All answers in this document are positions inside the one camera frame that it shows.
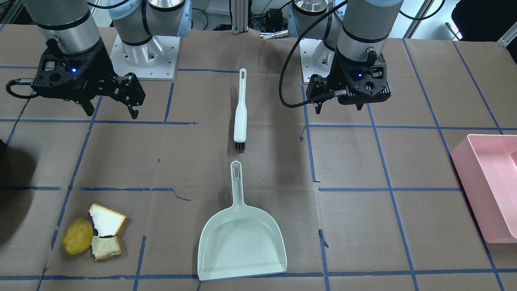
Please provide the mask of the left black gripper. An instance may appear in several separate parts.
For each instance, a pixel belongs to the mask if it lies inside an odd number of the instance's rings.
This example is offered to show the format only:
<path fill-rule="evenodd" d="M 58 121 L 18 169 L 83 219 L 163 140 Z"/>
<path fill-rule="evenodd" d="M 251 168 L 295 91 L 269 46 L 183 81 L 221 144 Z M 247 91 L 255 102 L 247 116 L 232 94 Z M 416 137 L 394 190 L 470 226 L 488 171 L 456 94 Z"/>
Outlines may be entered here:
<path fill-rule="evenodd" d="M 356 105 L 358 111 L 366 103 L 379 103 L 392 96 L 387 82 L 387 66 L 383 55 L 373 48 L 367 48 L 366 61 L 353 61 L 338 52 L 334 55 L 328 78 L 312 74 L 305 96 L 314 105 L 316 114 L 321 113 L 322 104 L 335 96 L 342 105 Z"/>

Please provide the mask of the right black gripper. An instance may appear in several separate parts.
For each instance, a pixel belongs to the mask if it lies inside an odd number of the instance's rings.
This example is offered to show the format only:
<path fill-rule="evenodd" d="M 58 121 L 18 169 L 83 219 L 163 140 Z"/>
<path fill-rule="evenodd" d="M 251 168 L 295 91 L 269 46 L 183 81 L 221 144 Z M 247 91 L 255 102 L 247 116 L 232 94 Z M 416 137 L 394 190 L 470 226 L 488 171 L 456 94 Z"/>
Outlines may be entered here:
<path fill-rule="evenodd" d="M 54 38 L 46 45 L 31 84 L 33 91 L 45 98 L 76 101 L 87 116 L 95 112 L 92 99 L 106 93 L 124 104 L 133 120 L 137 119 L 146 97 L 142 85 L 133 72 L 117 76 L 101 38 L 92 48 L 72 55 L 61 51 Z"/>

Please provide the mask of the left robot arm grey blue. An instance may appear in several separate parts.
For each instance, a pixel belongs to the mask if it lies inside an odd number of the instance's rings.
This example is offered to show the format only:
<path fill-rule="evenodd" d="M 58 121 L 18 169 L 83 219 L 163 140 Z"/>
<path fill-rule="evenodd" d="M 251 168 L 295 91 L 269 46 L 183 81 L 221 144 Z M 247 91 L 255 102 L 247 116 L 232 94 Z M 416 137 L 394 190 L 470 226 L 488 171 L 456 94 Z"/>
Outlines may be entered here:
<path fill-rule="evenodd" d="M 288 32 L 297 40 L 283 65 L 279 98 L 288 108 L 313 104 L 319 114 L 323 103 L 337 98 L 342 105 L 386 101 L 392 94 L 382 50 L 393 29 L 402 0 L 294 0 L 288 5 Z M 329 74 L 312 74 L 306 101 L 287 103 L 282 94 L 283 75 L 303 38 L 319 39 L 334 52 Z"/>

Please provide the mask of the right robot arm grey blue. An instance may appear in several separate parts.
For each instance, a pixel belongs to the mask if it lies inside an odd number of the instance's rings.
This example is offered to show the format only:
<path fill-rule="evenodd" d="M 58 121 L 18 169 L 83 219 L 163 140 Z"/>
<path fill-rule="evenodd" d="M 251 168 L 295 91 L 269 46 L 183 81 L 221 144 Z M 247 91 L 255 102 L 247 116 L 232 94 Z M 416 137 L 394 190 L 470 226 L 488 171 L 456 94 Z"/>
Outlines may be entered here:
<path fill-rule="evenodd" d="M 120 46 L 107 51 L 91 8 L 101 6 L 87 0 L 24 0 L 46 39 L 34 78 L 16 79 L 6 85 L 29 85 L 43 97 L 72 101 L 88 116 L 96 96 L 107 96 L 124 104 L 136 119 L 145 92 L 139 77 L 171 79 L 177 59 L 175 45 L 167 41 L 187 36 L 191 29 L 190 0 L 109 0 L 109 13 L 120 38 Z"/>

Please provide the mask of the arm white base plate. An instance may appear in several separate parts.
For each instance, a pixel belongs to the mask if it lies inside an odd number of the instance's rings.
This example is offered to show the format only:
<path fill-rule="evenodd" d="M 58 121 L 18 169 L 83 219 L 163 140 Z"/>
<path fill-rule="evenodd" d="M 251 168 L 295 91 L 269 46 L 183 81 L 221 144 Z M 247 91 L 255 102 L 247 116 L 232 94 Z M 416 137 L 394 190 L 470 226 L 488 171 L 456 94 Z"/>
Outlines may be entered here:
<path fill-rule="evenodd" d="M 300 44 L 303 84 L 308 85 L 313 74 L 327 77 L 330 74 L 334 51 L 319 39 L 303 39 Z"/>
<path fill-rule="evenodd" d="M 110 54 L 111 62 L 120 76 L 131 72 L 139 80 L 173 81 L 180 41 L 180 37 L 153 36 L 146 44 L 130 46 L 117 36 Z"/>

